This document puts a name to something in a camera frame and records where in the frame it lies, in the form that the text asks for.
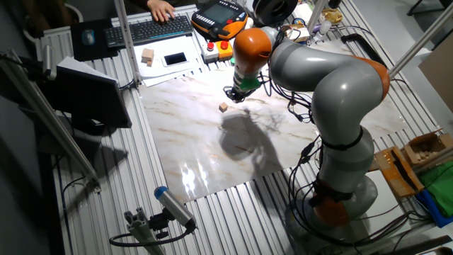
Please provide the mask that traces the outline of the person bare hand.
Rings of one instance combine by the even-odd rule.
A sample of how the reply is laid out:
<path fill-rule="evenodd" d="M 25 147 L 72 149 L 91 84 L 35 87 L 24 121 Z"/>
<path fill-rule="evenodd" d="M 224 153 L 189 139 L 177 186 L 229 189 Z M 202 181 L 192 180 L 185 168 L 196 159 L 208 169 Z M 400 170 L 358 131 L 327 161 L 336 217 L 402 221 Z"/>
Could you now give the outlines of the person bare hand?
<path fill-rule="evenodd" d="M 175 8 L 167 1 L 163 0 L 148 0 L 147 7 L 151 11 L 155 21 L 167 22 L 170 18 L 175 18 Z"/>

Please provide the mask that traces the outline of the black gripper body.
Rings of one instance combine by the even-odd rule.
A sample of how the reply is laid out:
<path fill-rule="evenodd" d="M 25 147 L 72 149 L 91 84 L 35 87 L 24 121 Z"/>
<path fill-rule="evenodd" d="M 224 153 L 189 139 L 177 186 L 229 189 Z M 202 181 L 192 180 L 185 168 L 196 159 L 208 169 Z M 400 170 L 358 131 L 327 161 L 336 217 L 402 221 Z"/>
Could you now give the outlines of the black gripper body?
<path fill-rule="evenodd" d="M 232 96 L 250 96 L 255 89 L 242 89 L 240 86 L 234 85 L 230 94 Z"/>

